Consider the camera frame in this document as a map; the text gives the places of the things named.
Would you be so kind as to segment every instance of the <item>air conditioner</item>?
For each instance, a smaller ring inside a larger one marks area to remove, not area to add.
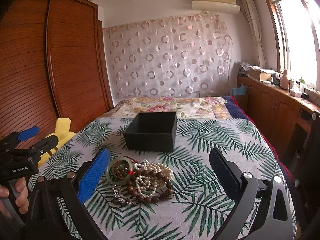
[[[237,14],[240,6],[236,0],[193,0],[192,9]]]

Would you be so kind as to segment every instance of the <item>window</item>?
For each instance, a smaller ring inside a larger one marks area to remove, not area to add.
[[[311,11],[305,0],[267,3],[277,36],[278,71],[288,69],[293,79],[302,77],[310,87],[320,89],[319,11]]]

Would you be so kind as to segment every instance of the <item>gray handle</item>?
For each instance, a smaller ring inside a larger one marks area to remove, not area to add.
[[[17,198],[20,193],[16,191],[15,189],[15,183],[18,179],[13,179],[13,180],[9,180],[8,183],[10,185],[10,193],[13,193],[15,198]],[[12,218],[17,222],[17,225],[22,227],[24,226],[24,223],[22,221],[22,219],[20,218],[19,214],[16,212],[15,208],[12,206],[9,198],[7,197],[2,197],[1,200],[4,203],[4,206],[7,208],[7,210],[9,211],[9,213],[12,215]]]

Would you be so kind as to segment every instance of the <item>hand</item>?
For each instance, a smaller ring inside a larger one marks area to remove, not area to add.
[[[20,178],[14,185],[17,192],[20,195],[16,198],[16,205],[19,207],[19,212],[25,214],[28,211],[29,200],[28,200],[28,189],[26,186],[26,179]],[[6,187],[0,185],[0,197],[8,197],[9,190]],[[11,214],[5,208],[3,202],[0,202],[0,211],[4,216],[11,217]]]

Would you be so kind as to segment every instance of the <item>floral blanket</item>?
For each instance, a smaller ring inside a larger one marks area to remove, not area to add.
[[[174,151],[155,153],[127,149],[123,132],[131,121],[127,117],[101,117],[91,122],[40,167],[40,173],[31,177],[29,189],[40,175],[55,179],[77,171],[102,147],[108,149],[110,159],[130,156],[138,161],[161,162],[174,172],[173,199],[122,206],[103,176],[85,202],[88,211],[109,240],[209,240],[234,206],[209,163],[209,152],[217,147],[243,172],[268,180],[281,176],[289,197],[294,238],[296,218],[289,189],[272,151],[252,122],[237,118],[178,119]],[[64,200],[59,198],[58,202],[71,234],[80,238]],[[238,238],[248,234],[259,204],[260,199],[256,199]]]
[[[143,112],[177,112],[177,118],[231,118],[222,97],[213,98],[142,98],[134,97],[119,102],[103,117],[135,117]]]

